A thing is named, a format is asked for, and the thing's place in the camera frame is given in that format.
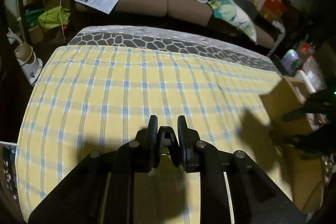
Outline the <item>floral green white pillow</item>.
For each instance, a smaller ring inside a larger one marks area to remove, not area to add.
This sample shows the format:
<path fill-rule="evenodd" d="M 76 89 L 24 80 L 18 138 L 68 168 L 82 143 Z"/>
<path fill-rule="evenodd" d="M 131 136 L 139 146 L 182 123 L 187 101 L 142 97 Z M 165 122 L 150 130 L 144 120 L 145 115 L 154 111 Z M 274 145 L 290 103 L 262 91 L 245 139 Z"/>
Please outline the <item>floral green white pillow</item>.
<path fill-rule="evenodd" d="M 255 25 L 249 15 L 240 8 L 234 0 L 196 0 L 203 4 L 208 4 L 213 11 L 213 16 L 236 27 L 244 33 L 255 44 L 257 44 L 257 34 Z"/>

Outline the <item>black cushion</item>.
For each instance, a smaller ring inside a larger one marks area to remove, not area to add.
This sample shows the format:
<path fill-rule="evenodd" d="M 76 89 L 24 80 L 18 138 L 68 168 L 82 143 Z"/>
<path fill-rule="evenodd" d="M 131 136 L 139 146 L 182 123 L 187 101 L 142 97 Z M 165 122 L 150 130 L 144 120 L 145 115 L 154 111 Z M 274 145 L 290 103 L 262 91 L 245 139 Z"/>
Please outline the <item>black cushion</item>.
<path fill-rule="evenodd" d="M 236 5 L 238 5 L 245 13 L 251 18 L 251 20 L 254 22 L 256 16 L 259 14 L 258 10 L 256 9 L 256 6 L 247 0 L 233 0 Z"/>

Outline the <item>black binder clip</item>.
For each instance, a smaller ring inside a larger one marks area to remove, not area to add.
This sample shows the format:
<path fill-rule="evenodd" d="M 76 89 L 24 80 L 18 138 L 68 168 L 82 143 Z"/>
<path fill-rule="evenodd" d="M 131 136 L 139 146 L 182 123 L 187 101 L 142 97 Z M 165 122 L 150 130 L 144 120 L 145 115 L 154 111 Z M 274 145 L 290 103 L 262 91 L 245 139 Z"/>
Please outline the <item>black binder clip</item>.
<path fill-rule="evenodd" d="M 155 141 L 155 153 L 153 160 L 153 167 L 157 168 L 159 166 L 161 156 L 163 155 L 163 149 L 167 148 L 169 151 L 169 156 L 173 165 L 177 168 L 180 166 L 181 151 L 179 148 L 178 139 L 175 135 L 175 132 L 170 126 L 161 126 L 158 129 L 157 137 Z"/>

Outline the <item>purple round container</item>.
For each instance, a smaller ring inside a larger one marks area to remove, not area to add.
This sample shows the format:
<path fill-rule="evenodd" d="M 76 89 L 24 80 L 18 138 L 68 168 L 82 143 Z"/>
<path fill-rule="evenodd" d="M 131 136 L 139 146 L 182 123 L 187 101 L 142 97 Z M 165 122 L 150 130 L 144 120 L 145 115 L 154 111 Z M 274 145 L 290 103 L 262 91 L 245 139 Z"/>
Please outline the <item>purple round container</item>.
<path fill-rule="evenodd" d="M 280 62 L 290 76 L 295 74 L 301 66 L 301 60 L 295 50 L 288 50 Z"/>

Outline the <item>brown cardboard box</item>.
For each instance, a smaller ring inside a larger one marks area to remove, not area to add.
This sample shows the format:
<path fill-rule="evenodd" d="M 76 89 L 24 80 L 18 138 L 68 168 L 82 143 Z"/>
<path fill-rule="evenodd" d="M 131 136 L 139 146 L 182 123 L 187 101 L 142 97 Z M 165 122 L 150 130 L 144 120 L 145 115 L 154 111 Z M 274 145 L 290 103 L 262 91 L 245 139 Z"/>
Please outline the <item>brown cardboard box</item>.
<path fill-rule="evenodd" d="M 283 141 L 285 137 L 311 133 L 309 120 L 304 117 L 284 122 L 281 117 L 302 107 L 303 98 L 309 94 L 302 80 L 284 76 L 268 94 L 260 96 L 271 119 L 273 139 L 280 146 L 287 165 L 293 203 L 303 214 L 318 210 L 322 205 L 325 167 L 319 156 L 304 159 L 301 151 Z"/>

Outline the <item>white tissue box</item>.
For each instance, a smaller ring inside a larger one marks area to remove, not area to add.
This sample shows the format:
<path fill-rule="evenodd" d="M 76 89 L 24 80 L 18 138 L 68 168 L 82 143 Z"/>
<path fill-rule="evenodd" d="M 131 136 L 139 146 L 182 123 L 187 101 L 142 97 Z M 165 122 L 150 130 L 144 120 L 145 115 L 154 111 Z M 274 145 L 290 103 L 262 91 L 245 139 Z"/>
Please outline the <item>white tissue box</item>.
<path fill-rule="evenodd" d="M 317 91 L 315 90 L 314 86 L 312 85 L 312 83 L 310 82 L 310 80 L 308 79 L 307 75 L 305 74 L 304 71 L 302 70 L 298 70 L 296 71 L 295 73 L 295 76 L 294 76 L 296 79 L 300 79 L 302 80 L 306 87 L 307 87 L 307 90 L 310 92 L 310 93 L 316 93 Z"/>

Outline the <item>green yellow bag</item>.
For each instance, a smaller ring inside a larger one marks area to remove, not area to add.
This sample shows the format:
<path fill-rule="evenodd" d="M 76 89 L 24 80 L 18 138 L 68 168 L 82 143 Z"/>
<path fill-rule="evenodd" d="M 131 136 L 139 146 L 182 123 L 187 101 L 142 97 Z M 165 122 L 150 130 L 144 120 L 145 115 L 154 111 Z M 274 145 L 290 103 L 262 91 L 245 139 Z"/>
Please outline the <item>green yellow bag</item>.
<path fill-rule="evenodd" d="M 38 17 L 39 25 L 45 31 L 65 26 L 70 21 L 70 9 L 65 9 L 62 6 L 52 8 Z"/>

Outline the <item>yellow checked cloth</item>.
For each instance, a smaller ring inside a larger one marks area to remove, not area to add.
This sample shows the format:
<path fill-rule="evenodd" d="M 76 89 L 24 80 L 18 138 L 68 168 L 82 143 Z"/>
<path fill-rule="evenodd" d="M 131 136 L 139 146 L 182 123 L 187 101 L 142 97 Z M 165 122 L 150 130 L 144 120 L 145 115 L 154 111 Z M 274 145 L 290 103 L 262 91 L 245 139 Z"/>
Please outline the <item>yellow checked cloth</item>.
<path fill-rule="evenodd" d="M 269 135 L 260 99 L 274 71 L 194 54 L 127 47 L 58 48 L 27 105 L 15 165 L 24 219 L 90 151 L 134 139 L 151 115 L 190 128 L 219 150 L 248 155 L 287 195 L 286 166 Z"/>

